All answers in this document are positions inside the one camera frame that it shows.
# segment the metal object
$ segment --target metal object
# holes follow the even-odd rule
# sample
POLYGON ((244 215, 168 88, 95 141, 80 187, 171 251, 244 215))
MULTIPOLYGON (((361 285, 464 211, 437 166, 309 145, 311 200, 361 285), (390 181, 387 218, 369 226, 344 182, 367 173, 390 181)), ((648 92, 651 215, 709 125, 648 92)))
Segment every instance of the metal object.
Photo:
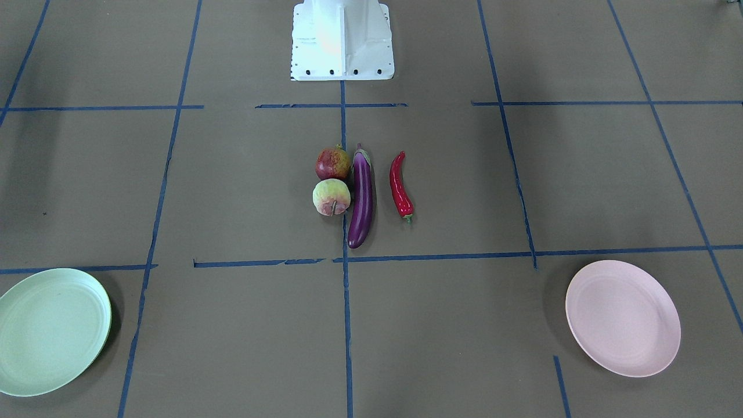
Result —
POLYGON ((292 80, 388 80, 389 8, 378 0, 305 0, 294 7, 292 80))

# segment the purple eggplant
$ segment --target purple eggplant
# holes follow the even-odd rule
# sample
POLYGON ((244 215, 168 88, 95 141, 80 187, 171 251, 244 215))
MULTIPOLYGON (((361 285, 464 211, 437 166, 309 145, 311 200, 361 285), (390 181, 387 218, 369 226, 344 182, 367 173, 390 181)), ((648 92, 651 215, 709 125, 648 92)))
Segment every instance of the purple eggplant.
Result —
POLYGON ((359 248, 372 226, 374 216, 374 189, 372 188, 372 163, 369 154, 357 145, 354 152, 354 212, 348 227, 348 246, 359 248))

